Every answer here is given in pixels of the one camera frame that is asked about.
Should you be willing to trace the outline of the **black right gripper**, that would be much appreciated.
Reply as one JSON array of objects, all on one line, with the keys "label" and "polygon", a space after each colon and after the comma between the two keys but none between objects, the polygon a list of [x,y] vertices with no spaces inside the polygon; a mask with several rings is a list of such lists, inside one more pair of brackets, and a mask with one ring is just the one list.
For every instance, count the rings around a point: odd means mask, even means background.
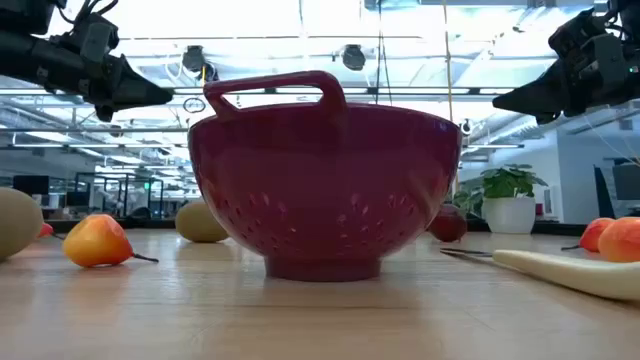
[{"label": "black right gripper", "polygon": [[[594,55],[593,40],[605,34],[614,35],[622,43],[627,72],[625,82],[617,87],[602,86]],[[627,9],[610,9],[603,15],[584,10],[549,36],[548,45],[556,53],[556,61],[535,80],[495,97],[492,105],[547,121],[611,103],[629,79],[628,40]]]}]

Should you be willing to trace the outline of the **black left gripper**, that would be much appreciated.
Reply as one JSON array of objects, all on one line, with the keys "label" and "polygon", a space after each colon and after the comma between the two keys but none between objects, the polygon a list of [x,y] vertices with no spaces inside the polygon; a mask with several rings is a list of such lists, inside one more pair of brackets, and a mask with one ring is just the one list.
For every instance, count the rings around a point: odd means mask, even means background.
[{"label": "black left gripper", "polygon": [[86,29],[52,36],[51,40],[80,60],[79,93],[95,107],[99,120],[110,122],[116,110],[164,105],[174,97],[172,89],[162,88],[138,74],[124,55],[110,52],[101,63],[90,63],[80,56]]}]

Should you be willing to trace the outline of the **brown-green kiwi fruit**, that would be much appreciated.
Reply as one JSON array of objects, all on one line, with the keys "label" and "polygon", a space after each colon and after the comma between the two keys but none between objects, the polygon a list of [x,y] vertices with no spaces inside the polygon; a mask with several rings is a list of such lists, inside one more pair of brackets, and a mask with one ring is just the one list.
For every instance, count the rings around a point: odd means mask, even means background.
[{"label": "brown-green kiwi fruit", "polygon": [[178,234],[194,243],[217,243],[229,237],[203,201],[182,206],[174,222]]},{"label": "brown-green kiwi fruit", "polygon": [[0,188],[0,262],[24,250],[44,223],[40,205],[29,195]]}]

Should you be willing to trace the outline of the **small orange pepper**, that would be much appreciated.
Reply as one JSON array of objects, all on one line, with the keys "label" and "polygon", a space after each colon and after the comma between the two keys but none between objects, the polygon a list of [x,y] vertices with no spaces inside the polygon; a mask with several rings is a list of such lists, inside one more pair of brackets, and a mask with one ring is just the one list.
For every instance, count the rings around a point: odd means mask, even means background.
[{"label": "small orange pepper", "polygon": [[562,251],[584,249],[589,252],[599,252],[599,238],[601,234],[615,222],[612,218],[597,218],[591,221],[582,233],[579,243],[568,247],[562,247]]}]

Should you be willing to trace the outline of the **dark red plum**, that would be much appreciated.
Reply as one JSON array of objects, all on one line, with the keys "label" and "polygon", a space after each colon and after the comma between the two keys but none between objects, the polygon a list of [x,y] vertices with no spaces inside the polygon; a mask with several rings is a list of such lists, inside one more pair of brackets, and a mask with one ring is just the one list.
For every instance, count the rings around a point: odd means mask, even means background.
[{"label": "dark red plum", "polygon": [[455,205],[443,204],[428,231],[442,242],[459,241],[467,232],[465,214]]}]

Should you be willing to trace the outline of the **magenta plastic colander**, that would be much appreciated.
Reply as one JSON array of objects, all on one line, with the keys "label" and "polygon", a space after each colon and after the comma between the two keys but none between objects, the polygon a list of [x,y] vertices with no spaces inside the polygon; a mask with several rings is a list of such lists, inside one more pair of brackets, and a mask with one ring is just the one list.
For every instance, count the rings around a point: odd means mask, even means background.
[{"label": "magenta plastic colander", "polygon": [[439,116],[350,103],[324,71],[207,84],[213,115],[188,132],[210,211],[273,278],[377,277],[433,221],[462,134]]}]

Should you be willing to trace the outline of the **black upright panel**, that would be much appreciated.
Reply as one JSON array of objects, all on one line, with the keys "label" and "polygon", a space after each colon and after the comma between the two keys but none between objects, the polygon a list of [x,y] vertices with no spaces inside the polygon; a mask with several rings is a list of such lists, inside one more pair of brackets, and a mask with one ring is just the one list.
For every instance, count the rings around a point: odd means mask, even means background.
[{"label": "black upright panel", "polygon": [[594,167],[594,178],[599,216],[601,218],[616,218],[606,180],[600,167]]}]

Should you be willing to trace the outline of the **green plant in white pot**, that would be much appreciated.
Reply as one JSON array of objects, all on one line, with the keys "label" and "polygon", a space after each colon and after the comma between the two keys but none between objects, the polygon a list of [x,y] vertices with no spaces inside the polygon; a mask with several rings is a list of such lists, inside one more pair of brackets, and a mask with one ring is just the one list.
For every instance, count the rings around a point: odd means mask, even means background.
[{"label": "green plant in white pot", "polygon": [[528,164],[505,164],[466,181],[452,202],[482,218],[493,233],[530,234],[536,218],[534,187],[547,187]]}]

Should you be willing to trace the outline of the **dark computer monitor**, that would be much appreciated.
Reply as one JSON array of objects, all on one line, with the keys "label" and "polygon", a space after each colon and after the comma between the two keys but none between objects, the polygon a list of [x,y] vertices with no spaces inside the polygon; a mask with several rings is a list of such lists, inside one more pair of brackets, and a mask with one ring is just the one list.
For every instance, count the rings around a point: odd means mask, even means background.
[{"label": "dark computer monitor", "polygon": [[621,164],[612,168],[616,198],[622,201],[640,201],[640,166]]},{"label": "dark computer monitor", "polygon": [[29,196],[47,195],[50,187],[50,177],[46,175],[15,175],[12,187]]}]

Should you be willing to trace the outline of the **black background workstation frame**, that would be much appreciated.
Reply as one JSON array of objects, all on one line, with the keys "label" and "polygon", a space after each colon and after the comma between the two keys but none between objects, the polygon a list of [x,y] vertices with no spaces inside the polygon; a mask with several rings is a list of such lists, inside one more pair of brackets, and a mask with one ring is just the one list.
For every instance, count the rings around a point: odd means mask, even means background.
[{"label": "black background workstation frame", "polygon": [[151,218],[164,216],[165,182],[158,177],[131,172],[77,172],[72,190],[78,196],[85,193],[83,207],[89,213],[125,218],[144,207],[151,211]]}]

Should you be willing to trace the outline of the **black aluminium table frame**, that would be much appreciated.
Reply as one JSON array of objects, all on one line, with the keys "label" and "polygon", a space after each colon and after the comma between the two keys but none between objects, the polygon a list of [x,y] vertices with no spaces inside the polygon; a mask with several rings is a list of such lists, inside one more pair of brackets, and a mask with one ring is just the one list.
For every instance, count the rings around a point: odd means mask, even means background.
[{"label": "black aluminium table frame", "polygon": [[[172,219],[150,219],[150,220],[131,220],[117,219],[117,222],[124,229],[174,229],[175,223]],[[46,220],[46,223],[52,226],[56,233],[67,233],[77,223],[78,220]],[[564,224],[550,221],[536,221],[532,228],[533,234],[546,234],[557,236],[576,236],[582,235],[586,226],[583,224]],[[471,219],[467,221],[468,232],[489,232],[489,226],[484,220]]]}]

